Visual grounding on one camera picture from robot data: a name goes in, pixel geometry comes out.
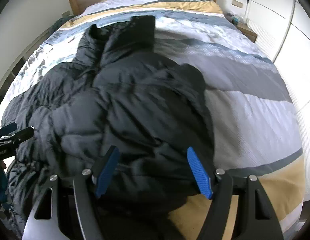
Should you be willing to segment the wall socket plate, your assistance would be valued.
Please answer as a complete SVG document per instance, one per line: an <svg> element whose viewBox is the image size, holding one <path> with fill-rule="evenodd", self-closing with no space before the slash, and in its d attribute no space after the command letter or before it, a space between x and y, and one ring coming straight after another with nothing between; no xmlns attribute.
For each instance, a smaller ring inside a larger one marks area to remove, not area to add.
<svg viewBox="0 0 310 240"><path fill-rule="evenodd" d="M69 16L70 14L71 14L71 12L68 10L68 11L62 13L62 17L67 17L67 16Z"/></svg>
<svg viewBox="0 0 310 240"><path fill-rule="evenodd" d="M238 8L243 8L243 3L237 1L237 0L232 0L231 1L231 4L235 7L238 7Z"/></svg>

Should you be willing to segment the wooden nightstand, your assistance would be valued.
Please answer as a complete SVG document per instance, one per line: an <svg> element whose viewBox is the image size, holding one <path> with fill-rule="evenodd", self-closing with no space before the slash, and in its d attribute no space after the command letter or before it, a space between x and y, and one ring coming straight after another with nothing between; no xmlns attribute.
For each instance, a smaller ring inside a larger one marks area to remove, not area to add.
<svg viewBox="0 0 310 240"><path fill-rule="evenodd" d="M237 29L242 32L244 36L246 36L248 39L250 39L251 42L255 43L257 39L257 33L255 33L250 27L248 27L244 23L238 23Z"/></svg>

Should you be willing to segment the items on nightstand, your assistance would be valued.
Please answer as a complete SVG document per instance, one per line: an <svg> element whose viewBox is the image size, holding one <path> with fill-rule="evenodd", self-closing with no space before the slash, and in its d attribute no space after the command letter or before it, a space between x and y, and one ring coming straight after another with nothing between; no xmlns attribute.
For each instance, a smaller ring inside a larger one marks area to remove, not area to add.
<svg viewBox="0 0 310 240"><path fill-rule="evenodd" d="M234 14L232 12L225 12L225 18L233 25L246 24L247 18L240 14Z"/></svg>

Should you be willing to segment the black puffer jacket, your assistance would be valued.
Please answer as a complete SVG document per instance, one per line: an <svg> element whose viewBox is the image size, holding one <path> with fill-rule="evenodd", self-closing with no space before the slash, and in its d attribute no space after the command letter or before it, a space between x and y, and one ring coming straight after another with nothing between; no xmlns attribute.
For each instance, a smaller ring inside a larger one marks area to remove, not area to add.
<svg viewBox="0 0 310 240"><path fill-rule="evenodd" d="M51 174L92 167L110 146L121 157L97 202L107 239L180 239L168 214L199 194L186 151L214 156L212 120L199 70L153 50L155 18L88 28L75 58L13 98L2 125L35 128L8 170L8 227L21 238Z"/></svg>

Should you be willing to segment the dark green cloth pile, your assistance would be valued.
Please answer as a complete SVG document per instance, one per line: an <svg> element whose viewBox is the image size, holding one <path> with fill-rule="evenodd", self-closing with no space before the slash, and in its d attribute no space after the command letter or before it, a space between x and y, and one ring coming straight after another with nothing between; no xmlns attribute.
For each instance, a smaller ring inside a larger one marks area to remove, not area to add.
<svg viewBox="0 0 310 240"><path fill-rule="evenodd" d="M62 17L58 19L53 25L52 25L52 32L57 31L63 24L65 24L67 21L71 20L73 18L73 15L68 15L65 17Z"/></svg>

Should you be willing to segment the wall socket plate left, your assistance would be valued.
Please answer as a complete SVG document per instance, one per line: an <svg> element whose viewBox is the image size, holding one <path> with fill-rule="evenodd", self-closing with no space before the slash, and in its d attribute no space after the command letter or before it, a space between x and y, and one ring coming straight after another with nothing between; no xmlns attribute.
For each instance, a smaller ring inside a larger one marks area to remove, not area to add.
<svg viewBox="0 0 310 240"><path fill-rule="evenodd" d="M62 13L62 17L67 17L67 16L69 16L70 14L71 14L71 12L68 10L68 11Z"/></svg>

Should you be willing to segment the wall socket plate right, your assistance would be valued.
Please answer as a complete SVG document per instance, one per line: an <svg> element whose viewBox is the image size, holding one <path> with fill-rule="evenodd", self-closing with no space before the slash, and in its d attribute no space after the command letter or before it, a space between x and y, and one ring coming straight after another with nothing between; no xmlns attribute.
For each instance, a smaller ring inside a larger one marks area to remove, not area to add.
<svg viewBox="0 0 310 240"><path fill-rule="evenodd" d="M237 0L232 0L231 1L231 4L235 7L238 7L238 8L243 8L243 3L237 1Z"/></svg>

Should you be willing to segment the striped duvet cover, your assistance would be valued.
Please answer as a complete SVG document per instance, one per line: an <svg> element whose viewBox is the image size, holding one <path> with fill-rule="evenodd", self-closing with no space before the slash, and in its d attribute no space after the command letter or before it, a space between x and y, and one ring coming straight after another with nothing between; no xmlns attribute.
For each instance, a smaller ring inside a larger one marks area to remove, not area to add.
<svg viewBox="0 0 310 240"><path fill-rule="evenodd" d="M155 53L195 67L205 81L214 156L209 160L195 152L214 168L224 170L238 186L231 201L226 236L293 238L305 194L295 106L272 61L224 17L213 0L104 0L88 7L32 53L1 103L0 126L4 126L2 116L13 98L40 82L57 64L73 61L88 28L139 16L155 18ZM81 239L71 177L51 174L27 220L53 221L63 236ZM13 205L9 196L6 228ZM210 210L211 201L199 190L171 211L168 219L181 234L180 239L196 239ZM37 239L54 237L51 230L28 228L27 223L21 238L26 232ZM13 237L21 239L14 232Z"/></svg>

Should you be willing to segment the white wardrobe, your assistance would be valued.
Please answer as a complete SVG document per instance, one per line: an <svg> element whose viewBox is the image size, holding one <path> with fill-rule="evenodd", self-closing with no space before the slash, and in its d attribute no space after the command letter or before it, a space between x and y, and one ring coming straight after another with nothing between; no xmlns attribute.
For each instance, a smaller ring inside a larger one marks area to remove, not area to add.
<svg viewBox="0 0 310 240"><path fill-rule="evenodd" d="M310 200L310 18L299 0L249 0L246 22L284 80L299 122Z"/></svg>

